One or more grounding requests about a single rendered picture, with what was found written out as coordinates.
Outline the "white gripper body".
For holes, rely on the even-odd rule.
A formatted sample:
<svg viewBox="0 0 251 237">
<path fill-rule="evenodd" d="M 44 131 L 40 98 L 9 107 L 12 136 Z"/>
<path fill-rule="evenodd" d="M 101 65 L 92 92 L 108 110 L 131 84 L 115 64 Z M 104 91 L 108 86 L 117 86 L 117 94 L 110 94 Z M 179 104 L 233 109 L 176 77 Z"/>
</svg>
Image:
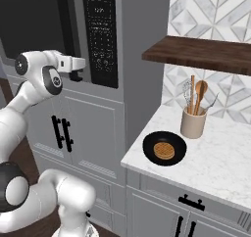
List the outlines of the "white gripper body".
<svg viewBox="0 0 251 237">
<path fill-rule="evenodd" d="M 72 71 L 83 70 L 86 66 L 86 62 L 83 58 L 72 57 Z"/>
</svg>

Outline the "black and grey microwave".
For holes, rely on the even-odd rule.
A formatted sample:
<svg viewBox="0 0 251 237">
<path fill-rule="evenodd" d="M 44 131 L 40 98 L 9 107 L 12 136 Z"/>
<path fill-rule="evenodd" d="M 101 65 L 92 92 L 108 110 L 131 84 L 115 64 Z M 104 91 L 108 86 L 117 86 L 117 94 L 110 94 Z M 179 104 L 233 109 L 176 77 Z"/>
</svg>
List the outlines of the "black and grey microwave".
<svg viewBox="0 0 251 237">
<path fill-rule="evenodd" d="M 86 35 L 84 81 L 117 88 L 118 57 L 115 0 L 83 0 Z"/>
</svg>

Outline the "dark glass microwave door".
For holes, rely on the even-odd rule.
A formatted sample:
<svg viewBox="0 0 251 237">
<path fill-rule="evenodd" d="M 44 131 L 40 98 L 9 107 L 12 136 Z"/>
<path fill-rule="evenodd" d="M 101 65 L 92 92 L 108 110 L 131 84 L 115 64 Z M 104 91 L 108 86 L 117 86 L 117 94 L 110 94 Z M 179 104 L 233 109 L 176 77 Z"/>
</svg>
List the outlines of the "dark glass microwave door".
<svg viewBox="0 0 251 237">
<path fill-rule="evenodd" d="M 68 0 L 75 54 L 87 58 L 83 0 Z M 26 51 L 57 50 L 65 55 L 57 0 L 0 0 L 0 63 L 16 73 L 15 59 Z"/>
</svg>

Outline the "black bowl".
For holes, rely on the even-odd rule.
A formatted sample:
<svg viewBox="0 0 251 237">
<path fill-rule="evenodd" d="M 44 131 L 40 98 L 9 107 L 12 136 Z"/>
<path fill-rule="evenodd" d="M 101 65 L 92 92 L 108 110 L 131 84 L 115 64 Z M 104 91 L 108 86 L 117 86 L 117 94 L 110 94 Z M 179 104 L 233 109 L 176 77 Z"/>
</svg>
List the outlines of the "black bowl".
<svg viewBox="0 0 251 237">
<path fill-rule="evenodd" d="M 175 149 L 174 156 L 169 160 L 163 160 L 154 153 L 154 146 L 157 143 L 169 143 Z M 148 134 L 142 143 L 142 150 L 146 158 L 158 166 L 173 166 L 178 164 L 185 156 L 187 146 L 185 141 L 169 131 L 154 131 Z"/>
</svg>

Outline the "brown round waffle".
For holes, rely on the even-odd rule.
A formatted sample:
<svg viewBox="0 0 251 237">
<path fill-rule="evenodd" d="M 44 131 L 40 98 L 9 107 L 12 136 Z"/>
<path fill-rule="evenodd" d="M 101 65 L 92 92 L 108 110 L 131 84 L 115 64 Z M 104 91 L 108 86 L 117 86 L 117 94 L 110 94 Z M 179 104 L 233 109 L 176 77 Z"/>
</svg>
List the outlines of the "brown round waffle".
<svg viewBox="0 0 251 237">
<path fill-rule="evenodd" d="M 175 148 L 167 142 L 158 142 L 154 145 L 154 154 L 161 160 L 170 160 L 175 155 Z"/>
</svg>

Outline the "grey counter cupboard door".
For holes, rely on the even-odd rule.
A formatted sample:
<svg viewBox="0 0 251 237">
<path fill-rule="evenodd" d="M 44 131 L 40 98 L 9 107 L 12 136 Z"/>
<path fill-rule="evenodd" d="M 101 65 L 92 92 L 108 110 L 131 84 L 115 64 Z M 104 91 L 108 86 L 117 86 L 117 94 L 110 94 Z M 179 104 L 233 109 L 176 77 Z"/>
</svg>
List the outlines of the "grey counter cupboard door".
<svg viewBox="0 0 251 237">
<path fill-rule="evenodd" d="M 175 237 L 179 216 L 184 237 L 188 210 L 129 186 L 126 199 L 127 237 Z"/>
<path fill-rule="evenodd" d="M 234 229 L 198 213 L 191 213 L 187 223 L 185 237 L 188 236 L 191 221 L 196 222 L 193 237 L 251 237 L 251 235 Z"/>
</svg>

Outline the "grey tall cabinet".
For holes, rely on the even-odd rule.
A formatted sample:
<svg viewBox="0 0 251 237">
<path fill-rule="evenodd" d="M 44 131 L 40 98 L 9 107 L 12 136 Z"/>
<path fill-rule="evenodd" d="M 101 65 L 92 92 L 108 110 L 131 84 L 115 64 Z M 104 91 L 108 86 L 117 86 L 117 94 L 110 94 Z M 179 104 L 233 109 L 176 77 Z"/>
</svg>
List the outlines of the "grey tall cabinet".
<svg viewBox="0 0 251 237">
<path fill-rule="evenodd" d="M 170 0 L 115 0 L 118 81 L 117 88 L 91 81 L 71 81 L 69 73 L 62 76 L 63 90 L 52 98 L 54 113 L 61 120 L 60 134 L 65 138 L 62 119 L 67 119 L 63 91 L 92 95 L 124 104 L 125 154 L 161 104 L 164 68 L 142 60 L 142 53 L 167 33 Z M 23 77 L 7 76 L 16 90 Z M 92 222 L 126 237 L 126 213 L 116 213 L 97 204 L 90 211 Z"/>
</svg>

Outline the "metal whisk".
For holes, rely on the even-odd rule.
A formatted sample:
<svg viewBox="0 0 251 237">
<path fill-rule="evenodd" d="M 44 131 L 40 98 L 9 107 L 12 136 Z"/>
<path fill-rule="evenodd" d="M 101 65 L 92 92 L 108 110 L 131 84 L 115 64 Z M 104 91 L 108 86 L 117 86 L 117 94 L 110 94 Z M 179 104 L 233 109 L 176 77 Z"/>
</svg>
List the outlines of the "metal whisk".
<svg viewBox="0 0 251 237">
<path fill-rule="evenodd" d="M 183 97 L 186 102 L 186 106 L 190 107 L 190 99 L 191 99 L 191 81 L 190 80 L 187 80 L 182 85 L 182 92 L 183 92 Z"/>
</svg>

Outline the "wooden spatula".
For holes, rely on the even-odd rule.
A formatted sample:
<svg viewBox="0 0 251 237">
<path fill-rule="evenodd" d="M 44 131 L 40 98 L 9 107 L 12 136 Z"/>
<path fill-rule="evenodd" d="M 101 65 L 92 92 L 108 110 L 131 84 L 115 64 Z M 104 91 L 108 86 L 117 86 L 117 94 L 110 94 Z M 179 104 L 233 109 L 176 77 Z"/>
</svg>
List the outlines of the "wooden spatula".
<svg viewBox="0 0 251 237">
<path fill-rule="evenodd" d="M 192 75 L 190 78 L 189 106 L 187 107 L 187 111 L 191 115 L 193 115 L 194 82 L 195 82 L 194 80 L 195 80 L 195 75 Z"/>
</svg>

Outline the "dark brown wooden shelf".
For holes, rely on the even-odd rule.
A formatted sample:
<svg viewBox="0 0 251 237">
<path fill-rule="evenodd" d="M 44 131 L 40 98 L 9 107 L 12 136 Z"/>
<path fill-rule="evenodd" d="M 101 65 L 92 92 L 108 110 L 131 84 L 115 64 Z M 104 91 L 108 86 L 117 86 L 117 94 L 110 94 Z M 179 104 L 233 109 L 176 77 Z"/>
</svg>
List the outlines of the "dark brown wooden shelf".
<svg viewBox="0 0 251 237">
<path fill-rule="evenodd" d="M 143 60 L 251 76 L 251 44 L 165 36 Z"/>
</svg>

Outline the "wooden spoon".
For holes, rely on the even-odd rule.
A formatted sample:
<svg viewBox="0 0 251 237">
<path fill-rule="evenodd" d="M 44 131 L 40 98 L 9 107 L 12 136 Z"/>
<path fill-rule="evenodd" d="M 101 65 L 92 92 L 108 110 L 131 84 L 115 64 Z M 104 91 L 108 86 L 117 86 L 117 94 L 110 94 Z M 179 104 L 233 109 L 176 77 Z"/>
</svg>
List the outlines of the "wooden spoon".
<svg viewBox="0 0 251 237">
<path fill-rule="evenodd" d="M 196 90 L 196 94 L 197 94 L 197 99 L 196 99 L 196 104 L 195 104 L 195 108 L 194 108 L 194 113 L 193 114 L 195 116 L 197 116 L 201 100 L 203 99 L 204 94 L 208 90 L 208 83 L 205 80 L 199 80 L 196 83 L 195 90 Z"/>
</svg>

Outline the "beige utensil pot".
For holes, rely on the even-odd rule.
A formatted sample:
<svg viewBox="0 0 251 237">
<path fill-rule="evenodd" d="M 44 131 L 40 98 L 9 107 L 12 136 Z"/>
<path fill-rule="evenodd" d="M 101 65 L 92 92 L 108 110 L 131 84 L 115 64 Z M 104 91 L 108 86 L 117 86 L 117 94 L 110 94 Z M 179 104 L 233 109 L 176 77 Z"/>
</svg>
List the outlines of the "beige utensil pot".
<svg viewBox="0 0 251 237">
<path fill-rule="evenodd" d="M 199 109 L 199 115 L 194 116 L 187 112 L 187 108 L 182 111 L 180 133 L 189 139 L 197 139 L 202 136 L 206 114 L 202 114 L 203 109 Z"/>
</svg>

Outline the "grey counter drawer front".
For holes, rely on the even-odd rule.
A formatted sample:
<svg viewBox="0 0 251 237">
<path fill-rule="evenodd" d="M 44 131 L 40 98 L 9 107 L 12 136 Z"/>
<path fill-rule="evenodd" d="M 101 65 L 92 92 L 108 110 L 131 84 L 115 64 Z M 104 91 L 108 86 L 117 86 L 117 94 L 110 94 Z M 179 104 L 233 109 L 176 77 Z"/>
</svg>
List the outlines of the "grey counter drawer front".
<svg viewBox="0 0 251 237">
<path fill-rule="evenodd" d="M 243 214 L 243 211 L 233 208 L 229 205 L 222 204 L 216 200 L 209 198 L 208 196 L 199 195 L 194 192 L 189 192 L 185 189 L 173 186 L 167 182 L 141 175 L 141 188 L 150 193 L 155 193 L 161 197 L 171 197 L 177 200 L 179 197 L 187 195 L 187 199 L 193 202 L 202 201 L 202 205 L 205 207 L 207 213 L 213 213 L 215 215 L 228 218 L 232 221 L 238 221 Z"/>
</svg>

